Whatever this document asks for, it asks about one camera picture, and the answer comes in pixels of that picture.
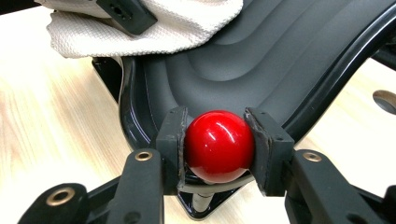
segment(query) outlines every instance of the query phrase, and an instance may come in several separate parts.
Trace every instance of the white cloth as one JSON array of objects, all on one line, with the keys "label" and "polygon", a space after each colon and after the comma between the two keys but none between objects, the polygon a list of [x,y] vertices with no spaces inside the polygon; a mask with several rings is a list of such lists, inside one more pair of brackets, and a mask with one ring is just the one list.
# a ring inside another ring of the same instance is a hole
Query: white cloth
[{"label": "white cloth", "polygon": [[243,0],[140,0],[158,21],[142,35],[127,35],[104,22],[110,16],[95,0],[36,1],[57,10],[47,29],[51,46],[66,58],[195,48],[236,17],[243,5]]}]

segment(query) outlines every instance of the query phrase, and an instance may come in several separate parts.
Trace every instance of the wooden table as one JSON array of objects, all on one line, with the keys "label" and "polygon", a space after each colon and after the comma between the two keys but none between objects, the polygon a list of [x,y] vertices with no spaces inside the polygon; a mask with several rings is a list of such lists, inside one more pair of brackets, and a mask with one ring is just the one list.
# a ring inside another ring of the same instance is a hole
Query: wooden table
[{"label": "wooden table", "polygon": [[[130,152],[91,59],[50,48],[49,14],[37,7],[0,17],[1,223],[16,223],[55,185],[106,183]],[[376,90],[396,92],[396,74],[369,60],[296,148],[325,153],[351,184],[383,196],[396,184],[396,116],[375,104]],[[250,183],[201,223],[288,223],[283,202]],[[175,197],[165,197],[165,222],[194,223]]]}]

